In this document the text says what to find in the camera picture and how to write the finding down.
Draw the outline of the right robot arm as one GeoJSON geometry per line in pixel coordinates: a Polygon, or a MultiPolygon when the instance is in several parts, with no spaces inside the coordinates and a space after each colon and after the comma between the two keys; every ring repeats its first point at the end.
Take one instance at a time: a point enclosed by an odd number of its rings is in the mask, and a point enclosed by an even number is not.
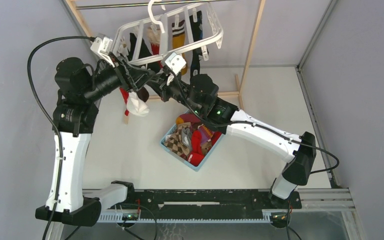
{"type": "Polygon", "coordinates": [[[282,208],[297,186],[308,183],[316,158],[316,139],[310,132],[289,133],[247,114],[218,96],[219,86],[207,74],[192,77],[189,83],[178,76],[158,74],[147,82],[166,102],[170,99],[187,107],[212,131],[249,140],[277,154],[285,167],[274,180],[269,203],[282,208]]]}

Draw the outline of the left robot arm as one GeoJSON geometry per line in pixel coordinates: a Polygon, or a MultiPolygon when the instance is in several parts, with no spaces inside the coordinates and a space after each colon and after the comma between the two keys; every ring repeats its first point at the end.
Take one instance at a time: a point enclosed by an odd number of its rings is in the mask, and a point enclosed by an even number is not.
{"type": "Polygon", "coordinates": [[[45,205],[35,210],[38,220],[91,227],[102,210],[120,204],[129,209],[137,196],[124,183],[113,182],[95,193],[83,194],[86,153],[99,112],[96,102],[114,90],[138,90],[155,73],[117,60],[101,72],[90,73],[80,58],[69,57],[56,66],[58,99],[52,115],[55,160],[45,205]]]}

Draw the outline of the grey sock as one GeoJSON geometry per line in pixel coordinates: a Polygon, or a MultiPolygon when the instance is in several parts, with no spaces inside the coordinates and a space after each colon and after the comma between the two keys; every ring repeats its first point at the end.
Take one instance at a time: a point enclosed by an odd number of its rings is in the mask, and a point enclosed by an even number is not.
{"type": "Polygon", "coordinates": [[[191,130],[187,127],[182,128],[180,130],[180,141],[189,150],[192,149],[192,140],[191,139],[192,139],[191,130]]]}

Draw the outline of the white fluffy sock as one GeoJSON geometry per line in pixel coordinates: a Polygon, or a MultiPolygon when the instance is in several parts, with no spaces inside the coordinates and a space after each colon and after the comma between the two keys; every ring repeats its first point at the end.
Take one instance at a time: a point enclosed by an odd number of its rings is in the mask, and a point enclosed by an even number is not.
{"type": "Polygon", "coordinates": [[[129,93],[127,109],[130,114],[139,117],[145,117],[150,112],[149,106],[138,98],[136,92],[129,93]]]}

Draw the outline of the red santa sock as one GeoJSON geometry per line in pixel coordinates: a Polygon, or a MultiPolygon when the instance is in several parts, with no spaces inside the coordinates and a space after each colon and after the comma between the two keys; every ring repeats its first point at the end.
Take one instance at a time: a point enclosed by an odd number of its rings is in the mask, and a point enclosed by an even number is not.
{"type": "Polygon", "coordinates": [[[127,92],[126,90],[124,90],[123,88],[119,88],[120,90],[120,93],[122,95],[122,98],[123,98],[123,101],[125,103],[125,111],[124,111],[124,115],[126,117],[129,116],[129,110],[127,109],[127,103],[128,103],[128,99],[129,99],[129,92],[127,92]]]}

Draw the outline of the white plastic clip hanger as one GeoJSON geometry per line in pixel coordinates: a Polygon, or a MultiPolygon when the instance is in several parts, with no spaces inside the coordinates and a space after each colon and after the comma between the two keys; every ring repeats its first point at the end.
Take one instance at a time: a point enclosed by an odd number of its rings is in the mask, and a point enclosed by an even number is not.
{"type": "Polygon", "coordinates": [[[209,59],[207,46],[220,49],[224,29],[209,1],[193,0],[174,10],[155,14],[153,7],[164,1],[150,0],[148,17],[118,28],[109,46],[110,52],[124,56],[132,65],[162,63],[166,56],[199,50],[209,59]]]}

